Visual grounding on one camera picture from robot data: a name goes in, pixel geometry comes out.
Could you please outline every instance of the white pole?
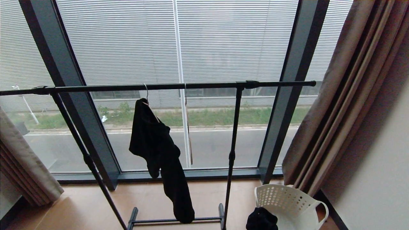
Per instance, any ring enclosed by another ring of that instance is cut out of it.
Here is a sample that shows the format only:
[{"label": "white pole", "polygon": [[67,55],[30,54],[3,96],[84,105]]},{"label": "white pole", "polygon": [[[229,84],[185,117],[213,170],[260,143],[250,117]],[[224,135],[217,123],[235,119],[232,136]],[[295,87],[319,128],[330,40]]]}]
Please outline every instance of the white pole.
[{"label": "white pole", "polygon": [[[176,0],[173,0],[173,18],[175,21],[175,35],[176,35],[176,51],[178,54],[178,70],[179,70],[179,82],[183,83],[183,68],[182,68],[182,54],[180,50],[180,37],[179,37],[179,20],[178,20],[178,5]],[[180,90],[180,102],[182,104],[182,122],[184,133],[184,148],[186,153],[186,166],[191,168],[190,164],[190,146],[189,146],[189,133],[187,131],[187,113],[184,98],[184,90]]]},{"label": "white pole", "polygon": [[[12,88],[17,89],[17,90],[20,89],[20,87],[17,84],[16,84],[16,86],[12,86]],[[21,97],[23,98],[24,102],[26,103],[26,106],[27,106],[28,110],[30,111],[31,116],[33,117],[34,121],[36,122],[36,124],[39,124],[36,116],[34,115],[33,111],[31,110],[30,106],[28,105],[27,100],[25,99],[24,95],[21,95]]]}]

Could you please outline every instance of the brown curtain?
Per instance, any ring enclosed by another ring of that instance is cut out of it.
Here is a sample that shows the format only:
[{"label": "brown curtain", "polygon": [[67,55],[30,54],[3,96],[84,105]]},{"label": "brown curtain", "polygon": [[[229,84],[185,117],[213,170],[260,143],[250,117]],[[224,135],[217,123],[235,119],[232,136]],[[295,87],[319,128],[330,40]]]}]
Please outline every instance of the brown curtain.
[{"label": "brown curtain", "polygon": [[409,1],[353,2],[317,99],[283,161],[284,182],[314,195],[368,112],[408,29]]},{"label": "brown curtain", "polygon": [[64,192],[0,106],[1,172],[33,206],[56,201]]}]

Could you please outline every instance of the black garment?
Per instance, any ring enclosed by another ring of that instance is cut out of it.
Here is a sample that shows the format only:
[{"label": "black garment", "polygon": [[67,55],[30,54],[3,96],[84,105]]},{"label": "black garment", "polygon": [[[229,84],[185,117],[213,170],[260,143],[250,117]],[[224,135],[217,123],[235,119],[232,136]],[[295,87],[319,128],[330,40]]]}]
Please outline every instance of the black garment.
[{"label": "black garment", "polygon": [[170,128],[155,117],[147,103],[145,98],[136,101],[129,151],[146,160],[152,178],[157,178],[161,169],[163,189],[173,202],[176,219],[190,223],[195,211],[179,161],[180,150],[169,135]]},{"label": "black garment", "polygon": [[257,207],[247,218],[247,230],[278,230],[277,217],[263,207]]}]

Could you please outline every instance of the white wall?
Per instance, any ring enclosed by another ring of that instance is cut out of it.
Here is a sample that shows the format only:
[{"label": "white wall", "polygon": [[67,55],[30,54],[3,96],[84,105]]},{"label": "white wall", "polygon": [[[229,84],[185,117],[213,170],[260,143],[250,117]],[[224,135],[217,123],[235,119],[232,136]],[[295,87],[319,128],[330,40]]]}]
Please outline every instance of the white wall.
[{"label": "white wall", "polygon": [[409,229],[409,32],[360,130],[323,187],[350,230]]},{"label": "white wall", "polygon": [[3,218],[20,197],[21,194],[6,176],[0,173],[0,219]]}]

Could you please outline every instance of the white plastic basket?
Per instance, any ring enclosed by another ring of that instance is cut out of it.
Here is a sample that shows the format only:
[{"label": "white plastic basket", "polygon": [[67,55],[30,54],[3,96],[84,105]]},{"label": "white plastic basket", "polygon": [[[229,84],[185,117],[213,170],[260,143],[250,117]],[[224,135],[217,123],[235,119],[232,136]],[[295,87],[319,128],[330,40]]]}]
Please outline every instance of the white plastic basket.
[{"label": "white plastic basket", "polygon": [[[284,185],[262,185],[254,189],[256,206],[278,218],[279,229],[318,230],[328,218],[328,207],[306,193]],[[315,208],[323,204],[325,217],[320,222]]]}]

